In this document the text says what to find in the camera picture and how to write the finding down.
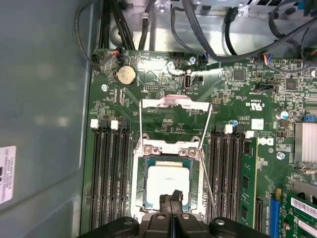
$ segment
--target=chip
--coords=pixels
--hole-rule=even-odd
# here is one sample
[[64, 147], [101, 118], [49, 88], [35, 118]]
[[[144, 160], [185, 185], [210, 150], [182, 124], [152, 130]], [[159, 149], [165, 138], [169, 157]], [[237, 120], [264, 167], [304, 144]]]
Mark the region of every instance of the chip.
[[244, 81], [244, 71], [243, 70], [235, 70], [233, 72], [233, 80], [234, 81]]
[[251, 147], [251, 142], [245, 141], [245, 142], [244, 142], [243, 152], [244, 152], [245, 154], [249, 154], [249, 153], [250, 153], [250, 147]]
[[245, 189], [248, 189], [249, 188], [249, 181], [250, 179], [246, 176], [243, 176], [243, 179], [242, 179], [242, 186], [245, 188]]
[[297, 80], [296, 79], [287, 79], [286, 80], [286, 90], [296, 90]]
[[247, 210], [244, 206], [242, 206], [241, 215], [242, 215], [242, 218], [243, 218], [244, 220], [247, 219], [248, 210]]

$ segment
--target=cable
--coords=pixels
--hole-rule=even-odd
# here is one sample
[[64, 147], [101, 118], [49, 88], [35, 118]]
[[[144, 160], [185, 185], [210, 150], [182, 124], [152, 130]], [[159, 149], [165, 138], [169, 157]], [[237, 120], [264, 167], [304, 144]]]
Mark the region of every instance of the cable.
[[239, 8], [237, 7], [233, 7], [231, 9], [229, 9], [227, 15], [224, 18], [224, 39], [227, 45], [227, 48], [229, 50], [229, 52], [233, 55], [236, 56], [237, 53], [235, 52], [235, 50], [233, 49], [233, 46], [231, 44], [230, 41], [230, 25], [231, 23], [236, 19], [236, 16], [238, 15], [239, 12]]
[[194, 54], [197, 54], [197, 55], [201, 55], [202, 52], [201, 51], [197, 51], [197, 50], [194, 50], [193, 48], [187, 46], [183, 41], [182, 39], [178, 36], [178, 34], [176, 33], [176, 30], [175, 30], [175, 21], [176, 21], [176, 15], [175, 15], [175, 11], [185, 11], [184, 9], [182, 8], [179, 8], [179, 7], [173, 7], [172, 8], [172, 11], [171, 11], [171, 15], [170, 15], [170, 27], [171, 27], [171, 30], [172, 30], [172, 34], [173, 34], [173, 37], [174, 39], [176, 40], [176, 42], [178, 44], [180, 44], [182, 47], [184, 47], [185, 49], [187, 49], [188, 51], [194, 53]]
[[300, 73], [300, 72], [303, 72], [303, 71], [306, 71], [306, 70], [310, 69], [310, 67], [311, 67], [310, 65], [307, 65], [307, 66], [304, 66], [303, 68], [298, 69], [298, 70], [282, 70], [282, 69], [276, 68], [275, 66], [273, 66], [271, 64], [272, 58], [273, 58], [272, 55], [264, 55], [264, 63], [265, 63], [265, 65], [268, 66], [269, 68], [277, 71], [277, 72], [280, 72], [280, 73], [289, 73], [289, 74]]
[[119, 31], [119, 35], [120, 35], [120, 38], [122, 40], [122, 45], [124, 48], [130, 50], [131, 48], [129, 47], [128, 45], [128, 40], [127, 40], [127, 36], [125, 35], [125, 31], [123, 30], [122, 28], [122, 25], [121, 25], [121, 22], [120, 22], [120, 19], [116, 13], [116, 11], [113, 10], [113, 7], [111, 6], [111, 10], [112, 10], [112, 15], [113, 15], [113, 18], [117, 24], [117, 28], [118, 28], [118, 31]]
[[120, 9], [118, 2], [116, 0], [111, 0], [110, 2], [112, 3], [112, 7], [113, 7], [112, 8], [113, 15], [114, 15], [114, 13], [116, 13], [116, 15], [119, 19], [119, 22], [122, 25], [122, 29], [124, 30], [125, 35], [127, 37], [127, 42], [128, 42], [128, 46], [129, 46], [128, 49], [135, 50], [135, 46], [134, 46], [133, 39], [132, 39], [132, 34], [131, 34], [130, 29], [128, 27], [128, 24], [123, 16], [123, 13]]
[[203, 31], [198, 23], [198, 20], [195, 16], [194, 9], [192, 8], [191, 0], [182, 0], [182, 2], [184, 5], [184, 9], [185, 9], [187, 18], [190, 22], [191, 28], [192, 28], [197, 40], [200, 42], [202, 47], [204, 49], [206, 49], [206, 51], [208, 52], [208, 54], [210, 55], [211, 58], [213, 58], [214, 60], [216, 60], [218, 62], [222, 62], [222, 63], [236, 62], [236, 61], [244, 60], [246, 58], [251, 58], [251, 57], [254, 57], [254, 56], [257, 56], [260, 54], [264, 54], [265, 52], [268, 52], [268, 51], [280, 46], [285, 41], [291, 39], [293, 36], [295, 36], [299, 32], [305, 30], [307, 27], [313, 26], [315, 23], [317, 23], [317, 18], [313, 18], [312, 20], [306, 22], [305, 24], [296, 28], [295, 30], [288, 33], [287, 35], [285, 35], [281, 39], [271, 43], [270, 45], [267, 45], [267, 46], [262, 47], [258, 50], [255, 50], [255, 51], [252, 51], [252, 52], [249, 52], [246, 54], [242, 54], [239, 56], [222, 57], [222, 56], [217, 56], [215, 54], [213, 49], [210, 47], [207, 39], [205, 38], [204, 33], [203, 33]]
[[306, 31], [305, 31], [304, 34], [303, 34], [302, 41], [301, 41], [301, 57], [302, 57], [303, 61], [305, 61], [306, 63], [308, 63], [310, 66], [317, 67], [317, 62], [310, 60], [310, 58], [311, 58], [314, 54], [309, 55], [308, 57], [306, 57], [306, 56], [305, 56], [305, 53], [304, 53], [304, 45], [305, 45], [305, 42], [306, 42], [306, 39], [307, 39], [307, 37], [308, 37], [308, 33], [309, 33], [310, 30], [311, 30], [311, 27], [307, 28]]
[[85, 8], [87, 8], [88, 6], [90, 6], [90, 5], [93, 4], [93, 3], [94, 3], [94, 2], [91, 2], [91, 3], [87, 4], [87, 5], [84, 5], [84, 6], [82, 6], [81, 8], [79, 8], [79, 9], [76, 11], [76, 14], [75, 14], [75, 33], [76, 33], [77, 44], [78, 44], [79, 49], [80, 49], [80, 51], [81, 51], [83, 57], [85, 58], [85, 60], [86, 60], [90, 65], [92, 65], [92, 66], [94, 66], [94, 67], [101, 67], [101, 66], [105, 65], [106, 63], [108, 63], [108, 62], [112, 59], [112, 57], [114, 57], [116, 54], [114, 54], [114, 55], [111, 54], [111, 55], [107, 56], [107, 57], [106, 57], [102, 62], [100, 62], [100, 63], [95, 63], [95, 62], [93, 62], [93, 61], [88, 57], [88, 55], [87, 55], [87, 53], [86, 53], [86, 51], [85, 51], [85, 48], [84, 48], [84, 46], [83, 46], [82, 39], [81, 39], [81, 37], [80, 37], [80, 31], [79, 31], [79, 17], [80, 17], [80, 14], [83, 12], [83, 10], [84, 10]]
[[110, 1], [105, 0], [104, 4], [106, 5], [105, 12], [105, 26], [102, 29], [104, 31], [104, 49], [109, 49], [109, 35], [110, 35]]
[[[150, 11], [151, 11], [152, 7], [154, 6], [155, 2], [156, 2], [156, 0], [150, 0], [149, 4], [145, 8], [144, 12], [150, 14]], [[141, 34], [139, 47], [138, 47], [138, 50], [140, 50], [140, 51], [144, 50], [145, 42], [146, 42], [147, 36], [148, 36], [149, 24], [150, 24], [149, 19], [144, 18], [142, 21], [142, 34]]]
[[[284, 1], [280, 2], [280, 4], [277, 5], [276, 8], [269, 15], [269, 18], [268, 18], [269, 29], [271, 30], [272, 34], [278, 39], [284, 37], [285, 34], [283, 32], [281, 32], [278, 29], [277, 25], [275, 24], [274, 15], [282, 6], [290, 4], [290, 3], [295, 3], [295, 2], [297, 2], [297, 0], [284, 0]], [[295, 41], [294, 39], [289, 39], [289, 40], [287, 40], [285, 42], [289, 43], [292, 47], [295, 48], [295, 50], [297, 51], [298, 56], [301, 55], [301, 52], [300, 52], [300, 47], [301, 46], [299, 45], [299, 43], [297, 41]]]

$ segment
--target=colored wires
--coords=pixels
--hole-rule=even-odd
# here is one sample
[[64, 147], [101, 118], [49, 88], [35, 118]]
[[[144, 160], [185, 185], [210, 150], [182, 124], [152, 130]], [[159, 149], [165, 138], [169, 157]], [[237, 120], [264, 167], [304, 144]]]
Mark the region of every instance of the colored wires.
[[273, 55], [264, 55], [264, 63], [265, 63], [265, 65], [268, 66], [269, 68], [277, 71], [277, 72], [280, 72], [280, 73], [290, 73], [290, 74], [292, 74], [292, 73], [300, 73], [300, 72], [308, 70], [311, 67], [310, 65], [307, 65], [307, 66], [304, 66], [303, 68], [298, 69], [298, 70], [282, 70], [282, 69], [276, 68], [275, 66], [273, 66], [271, 64], [272, 58], [273, 58]]

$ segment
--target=black dimm slot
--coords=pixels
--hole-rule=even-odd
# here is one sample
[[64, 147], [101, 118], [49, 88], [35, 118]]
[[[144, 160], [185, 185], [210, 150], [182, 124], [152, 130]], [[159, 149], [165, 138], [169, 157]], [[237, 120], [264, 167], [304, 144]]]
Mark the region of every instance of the black dimm slot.
[[121, 176], [120, 176], [120, 209], [119, 216], [125, 215], [126, 203], [126, 185], [127, 185], [127, 172], [128, 172], [128, 156], [129, 156], [129, 132], [127, 129], [122, 130], [122, 162], [121, 162]]
[[100, 225], [106, 224], [106, 209], [107, 209], [107, 184], [108, 184], [108, 171], [109, 171], [109, 157], [110, 157], [110, 141], [111, 132], [108, 128], [104, 128], [104, 142], [103, 142], [103, 154], [102, 154], [102, 176], [101, 176], [101, 207], [100, 207]]
[[232, 136], [230, 136], [230, 146], [228, 147], [228, 155], [227, 155], [227, 173], [228, 173], [228, 207], [227, 207], [227, 211], [228, 211], [228, 218], [232, 218], [232, 213], [233, 213], [233, 200], [234, 200], [234, 194], [232, 193], [232, 162], [233, 162], [233, 158], [232, 158], [232, 151], [233, 151], [233, 138]]
[[240, 176], [241, 176], [241, 167], [242, 167], [242, 163], [241, 163], [241, 156], [242, 156], [242, 138], [240, 137], [241, 135], [237, 134], [235, 135], [235, 148], [234, 148], [234, 158], [235, 158], [235, 164], [234, 164], [234, 168], [235, 168], [235, 176], [234, 176], [234, 216], [233, 216], [233, 220], [234, 221], [238, 221], [239, 220], [239, 216], [238, 216], [238, 212], [239, 212], [239, 205], [240, 205]]
[[100, 148], [102, 133], [101, 130], [95, 130], [95, 142], [94, 142], [94, 154], [93, 154], [93, 171], [92, 171], [92, 184], [91, 184], [91, 207], [90, 207], [90, 224], [89, 230], [97, 228], [98, 218], [97, 213], [97, 197], [98, 197], [98, 175], [99, 175], [99, 160], [100, 160]]
[[[211, 132], [209, 173], [217, 215], [237, 221], [243, 135]], [[212, 219], [209, 203], [208, 215]]]
[[115, 220], [116, 207], [116, 192], [117, 192], [117, 172], [118, 172], [118, 158], [120, 146], [120, 134], [118, 131], [112, 131], [112, 145], [111, 145], [111, 170], [110, 170], [110, 206], [109, 206], [109, 221]]

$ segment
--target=screw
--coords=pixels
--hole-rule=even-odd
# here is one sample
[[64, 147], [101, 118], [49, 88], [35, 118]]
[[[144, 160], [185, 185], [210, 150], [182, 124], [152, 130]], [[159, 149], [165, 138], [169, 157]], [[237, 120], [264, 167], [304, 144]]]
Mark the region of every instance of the screw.
[[223, 226], [223, 225], [224, 225], [224, 221], [223, 221], [223, 220], [221, 220], [221, 219], [216, 220], [216, 223], [217, 223], [218, 225], [221, 225], [221, 226]]
[[195, 156], [196, 155], [196, 151], [194, 149], [190, 149], [190, 150], [188, 150], [188, 155], [189, 156]]
[[285, 159], [285, 154], [283, 152], [278, 152], [276, 154], [276, 157], [278, 160], [284, 160]]
[[189, 58], [189, 63], [190, 64], [196, 64], [196, 58], [195, 57], [190, 57]]
[[109, 87], [106, 84], [101, 85], [101, 90], [103, 90], [104, 92], [108, 91]]
[[164, 6], [164, 5], [160, 5], [160, 6], [158, 7], [158, 9], [159, 9], [159, 11], [160, 11], [161, 13], [163, 13], [163, 12], [165, 11], [165, 6]]
[[164, 215], [164, 214], [157, 215], [157, 218], [159, 218], [159, 219], [164, 219], [164, 218], [165, 218], [165, 215]]
[[188, 215], [188, 214], [183, 214], [183, 215], [182, 215], [182, 218], [184, 218], [185, 220], [188, 220], [188, 219], [190, 218], [190, 215]]
[[151, 146], [145, 146], [143, 149], [145, 154], [150, 154], [152, 152], [152, 147]]
[[238, 11], [238, 16], [243, 16], [243, 14], [244, 14], [244, 11], [243, 11], [243, 10], [239, 10], [239, 11]]

